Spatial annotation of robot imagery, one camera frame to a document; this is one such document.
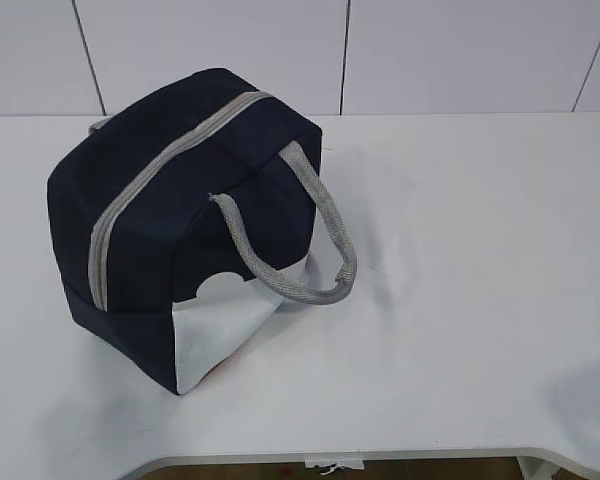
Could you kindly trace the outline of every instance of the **gray zipper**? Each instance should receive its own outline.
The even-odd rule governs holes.
[[[89,245],[89,288],[93,296],[93,303],[97,308],[107,311],[107,255],[109,242],[111,241],[111,231],[118,216],[169,160],[199,145],[245,109],[270,96],[266,92],[245,92],[238,95],[201,122],[196,128],[171,142],[142,169],[102,212],[102,215],[93,226]]]

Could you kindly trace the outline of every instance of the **zipper track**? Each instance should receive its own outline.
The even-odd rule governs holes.
[[[204,142],[251,105],[268,97],[271,95],[266,92],[238,95],[196,128],[167,145],[102,212],[91,232],[88,261],[89,288],[97,308],[107,311],[107,255],[118,216],[172,158]]]

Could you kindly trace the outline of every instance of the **white table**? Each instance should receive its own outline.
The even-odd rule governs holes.
[[[495,455],[600,478],[600,114],[316,118],[354,292],[284,306],[182,398],[63,297],[45,181],[94,120],[0,118],[0,479]],[[319,223],[314,282],[331,248]]]

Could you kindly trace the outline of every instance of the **gray rope handle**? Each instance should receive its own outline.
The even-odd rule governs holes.
[[[315,290],[292,280],[265,263],[253,251],[247,232],[244,228],[242,215],[236,202],[229,195],[211,195],[211,200],[218,204],[224,217],[231,238],[238,249],[240,257],[249,267],[249,270],[267,287],[289,300],[308,303],[312,305],[330,305],[344,299],[351,289],[356,278],[358,262],[353,243],[344,227],[340,213],[336,208],[333,198],[320,181],[320,177],[307,160],[302,147],[297,142],[291,142],[279,152],[280,157],[289,165],[298,181],[305,188],[316,207],[329,232],[331,241],[338,249],[343,260],[343,265],[336,275],[336,286],[331,290]]]

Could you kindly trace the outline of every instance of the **navy blue lunch bag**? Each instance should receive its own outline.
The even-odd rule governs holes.
[[[180,395],[283,299],[345,298],[356,255],[318,178],[321,135],[224,69],[94,125],[47,185],[74,320]],[[302,282],[316,206],[343,259],[329,291]]]

